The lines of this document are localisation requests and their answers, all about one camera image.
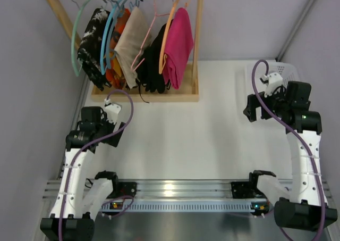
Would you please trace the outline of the orange hanger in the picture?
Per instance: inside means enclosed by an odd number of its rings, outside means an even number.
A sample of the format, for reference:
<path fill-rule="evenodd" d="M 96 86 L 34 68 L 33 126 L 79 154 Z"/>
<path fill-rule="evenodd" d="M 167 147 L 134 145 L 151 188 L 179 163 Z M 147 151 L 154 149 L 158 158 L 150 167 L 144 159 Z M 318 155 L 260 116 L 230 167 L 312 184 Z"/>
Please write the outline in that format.
<path fill-rule="evenodd" d="M 188 0 L 185 3 L 184 8 L 188 7 L 190 1 L 191 0 Z M 180 0 L 175 0 L 173 2 L 173 6 L 172 6 L 172 9 L 171 9 L 171 11 L 169 13 L 169 17 L 168 17 L 168 20 L 167 20 L 167 23 L 166 23 L 166 27 L 165 27 L 165 30 L 164 30 L 163 40 L 162 40 L 161 49 L 160 49 L 160 56 L 159 56 L 159 67 L 158 67 L 158 73 L 159 74 L 163 73 L 163 68 L 165 66 L 164 56 L 165 56 L 166 40 L 167 40 L 168 32 L 169 32 L 169 29 L 170 29 L 170 26 L 171 26 L 172 18 L 173 18 L 174 14 L 175 14 L 175 10 L 176 10 L 177 5 L 178 5 L 179 2 L 180 2 Z"/>

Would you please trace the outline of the pink hanger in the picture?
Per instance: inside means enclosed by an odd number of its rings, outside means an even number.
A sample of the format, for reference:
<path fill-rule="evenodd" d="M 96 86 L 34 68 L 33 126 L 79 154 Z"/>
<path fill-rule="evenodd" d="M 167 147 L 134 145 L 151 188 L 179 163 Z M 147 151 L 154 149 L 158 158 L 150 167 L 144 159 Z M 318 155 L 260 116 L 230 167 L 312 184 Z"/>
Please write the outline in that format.
<path fill-rule="evenodd" d="M 145 35 L 145 37 L 144 37 L 144 39 L 142 41 L 142 44 L 141 44 L 140 49 L 139 49 L 139 52 L 138 52 L 138 54 L 136 55 L 136 57 L 134 58 L 134 60 L 132 62 L 132 65 L 131 65 L 131 71 L 132 72 L 135 72 L 136 69 L 140 66 L 140 64 L 144 61 L 144 59 L 142 59 L 138 64 L 136 64 L 137 60 L 140 59 L 140 56 L 141 56 L 142 51 L 143 51 L 143 47 L 144 47 L 147 39 L 149 38 L 149 34 L 150 34 L 151 29 L 152 29 L 152 27 L 153 27 L 153 25 L 155 23 L 156 18 L 157 17 L 161 17 L 161 16 L 169 16 L 169 13 L 164 13 L 164 14 L 158 14 L 157 13 L 156 0 L 153 0 L 153 6 L 154 6 L 154 17 L 153 17 L 153 20 L 152 20 L 152 22 L 150 24 L 149 29 L 147 30 L 146 35 Z"/>

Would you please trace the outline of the magenta trousers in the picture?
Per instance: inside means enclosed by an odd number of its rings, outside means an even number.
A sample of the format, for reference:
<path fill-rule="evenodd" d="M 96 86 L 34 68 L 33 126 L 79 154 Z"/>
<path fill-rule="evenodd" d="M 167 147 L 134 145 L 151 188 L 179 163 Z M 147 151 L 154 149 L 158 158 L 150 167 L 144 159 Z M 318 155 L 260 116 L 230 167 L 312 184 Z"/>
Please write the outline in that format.
<path fill-rule="evenodd" d="M 164 82 L 178 90 L 181 86 L 185 68 L 193 49 L 193 35 L 190 18 L 185 8 L 179 8 L 169 27 L 163 64 Z"/>

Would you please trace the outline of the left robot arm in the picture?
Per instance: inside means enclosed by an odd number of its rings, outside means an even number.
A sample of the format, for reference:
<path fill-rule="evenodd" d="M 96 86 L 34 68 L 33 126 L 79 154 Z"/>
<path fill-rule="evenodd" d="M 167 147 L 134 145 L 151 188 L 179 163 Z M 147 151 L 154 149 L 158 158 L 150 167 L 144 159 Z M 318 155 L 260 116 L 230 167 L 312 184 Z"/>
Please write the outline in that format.
<path fill-rule="evenodd" d="M 115 103 L 81 109 L 76 128 L 65 139 L 64 172 L 55 204 L 40 222 L 40 230 L 49 240 L 92 240 L 97 214 L 116 190 L 118 177 L 114 172 L 99 172 L 86 193 L 87 172 L 99 144 L 118 146 L 126 126 L 117 123 L 120 111 Z"/>

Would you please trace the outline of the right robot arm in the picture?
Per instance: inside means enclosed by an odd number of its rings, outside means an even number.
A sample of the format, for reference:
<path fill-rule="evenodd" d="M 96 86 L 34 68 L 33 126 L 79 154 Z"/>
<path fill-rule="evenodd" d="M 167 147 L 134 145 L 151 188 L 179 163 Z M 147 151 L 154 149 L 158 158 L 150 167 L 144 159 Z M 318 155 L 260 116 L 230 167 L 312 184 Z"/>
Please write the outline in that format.
<path fill-rule="evenodd" d="M 281 228 L 319 231 L 338 219 L 336 209 L 328 206 L 322 188 L 319 144 L 322 133 L 321 116 L 310 111 L 311 85 L 290 81 L 277 86 L 273 94 L 247 96 L 243 111 L 250 122 L 274 118 L 284 124 L 292 161 L 292 188 L 287 190 L 277 177 L 268 171 L 259 172 L 256 188 L 274 206 L 274 219 Z"/>

